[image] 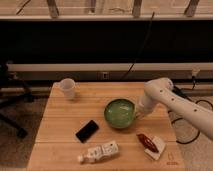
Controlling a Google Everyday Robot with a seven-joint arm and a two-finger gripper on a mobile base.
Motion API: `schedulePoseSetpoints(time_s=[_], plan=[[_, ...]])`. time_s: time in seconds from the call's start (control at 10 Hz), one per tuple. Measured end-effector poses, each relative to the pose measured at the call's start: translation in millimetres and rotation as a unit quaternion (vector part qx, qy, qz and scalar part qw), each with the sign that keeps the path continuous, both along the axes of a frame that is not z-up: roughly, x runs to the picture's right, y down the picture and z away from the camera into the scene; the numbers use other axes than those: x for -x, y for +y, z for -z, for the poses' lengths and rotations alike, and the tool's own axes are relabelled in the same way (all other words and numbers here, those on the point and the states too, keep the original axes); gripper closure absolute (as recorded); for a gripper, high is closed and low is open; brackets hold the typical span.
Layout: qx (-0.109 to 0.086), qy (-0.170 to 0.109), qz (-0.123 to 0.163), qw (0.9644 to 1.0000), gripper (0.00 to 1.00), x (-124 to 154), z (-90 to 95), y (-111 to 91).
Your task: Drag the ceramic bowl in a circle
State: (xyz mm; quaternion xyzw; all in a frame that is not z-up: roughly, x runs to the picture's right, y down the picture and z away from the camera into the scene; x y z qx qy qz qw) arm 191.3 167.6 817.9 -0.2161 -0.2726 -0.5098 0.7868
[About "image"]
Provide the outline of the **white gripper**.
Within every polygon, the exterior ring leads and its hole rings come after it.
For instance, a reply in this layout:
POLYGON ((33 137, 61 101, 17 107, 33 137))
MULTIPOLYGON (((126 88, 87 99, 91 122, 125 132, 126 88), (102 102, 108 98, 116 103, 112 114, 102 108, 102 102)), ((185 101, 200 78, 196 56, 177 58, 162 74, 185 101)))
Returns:
POLYGON ((156 106, 156 101, 146 94, 143 94, 136 105, 137 116, 145 117, 151 114, 156 106))

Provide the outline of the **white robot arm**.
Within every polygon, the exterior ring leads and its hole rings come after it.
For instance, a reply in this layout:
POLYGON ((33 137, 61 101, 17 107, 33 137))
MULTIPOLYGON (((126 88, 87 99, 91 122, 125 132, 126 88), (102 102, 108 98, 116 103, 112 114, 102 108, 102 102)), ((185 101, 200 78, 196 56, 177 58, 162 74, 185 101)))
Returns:
POLYGON ((162 103, 213 141, 213 111, 176 95, 172 92, 173 88, 173 82, 166 77, 146 82, 137 111, 146 116, 154 111, 158 103, 162 103))

